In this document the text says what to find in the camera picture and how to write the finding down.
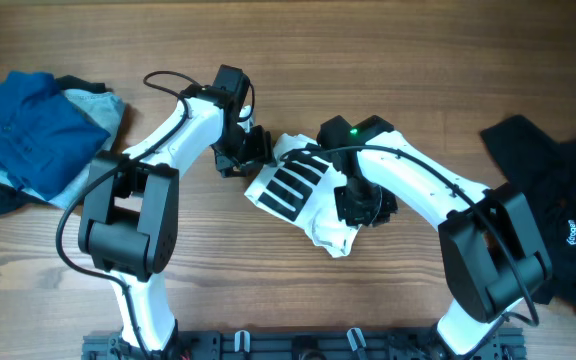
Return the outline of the white t-shirt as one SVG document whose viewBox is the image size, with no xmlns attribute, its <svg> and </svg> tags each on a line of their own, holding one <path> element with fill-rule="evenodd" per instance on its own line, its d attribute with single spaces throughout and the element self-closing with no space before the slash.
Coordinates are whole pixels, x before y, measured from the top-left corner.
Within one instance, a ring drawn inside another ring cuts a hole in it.
<svg viewBox="0 0 576 360">
<path fill-rule="evenodd" d="M 359 232 L 340 220 L 334 189 L 347 178 L 332 163 L 300 153 L 289 162 L 265 165 L 245 191 L 258 208 L 304 231 L 316 247 L 333 258 L 351 253 Z"/>
</svg>

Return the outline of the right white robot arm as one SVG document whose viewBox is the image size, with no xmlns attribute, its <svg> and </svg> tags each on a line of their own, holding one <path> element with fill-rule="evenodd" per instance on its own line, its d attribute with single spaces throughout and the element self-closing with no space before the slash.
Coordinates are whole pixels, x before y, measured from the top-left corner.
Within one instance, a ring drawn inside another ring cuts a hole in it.
<svg viewBox="0 0 576 360">
<path fill-rule="evenodd" d="M 339 219 L 378 226 L 402 200 L 437 231 L 453 302 L 419 349 L 430 359 L 520 359 L 517 319 L 539 323 L 534 292 L 553 265 L 526 197 L 510 184 L 491 189 L 412 147 L 383 118 L 357 125 L 337 116 L 318 143 L 347 178 L 336 188 Z"/>
</svg>

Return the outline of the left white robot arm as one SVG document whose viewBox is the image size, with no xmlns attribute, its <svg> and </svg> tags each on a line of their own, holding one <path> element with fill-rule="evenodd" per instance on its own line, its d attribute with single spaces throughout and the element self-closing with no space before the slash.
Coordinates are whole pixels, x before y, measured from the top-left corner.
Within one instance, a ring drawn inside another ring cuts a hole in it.
<svg viewBox="0 0 576 360">
<path fill-rule="evenodd" d="M 109 281 L 123 326 L 84 340 L 85 359 L 180 359 L 183 344 L 166 294 L 163 270 L 178 235 L 179 181 L 201 153 L 214 152 L 224 178 L 244 177 L 273 160 L 270 135 L 253 123 L 249 79 L 191 84 L 175 112 L 123 154 L 96 156 L 78 197 L 78 247 L 91 277 Z"/>
</svg>

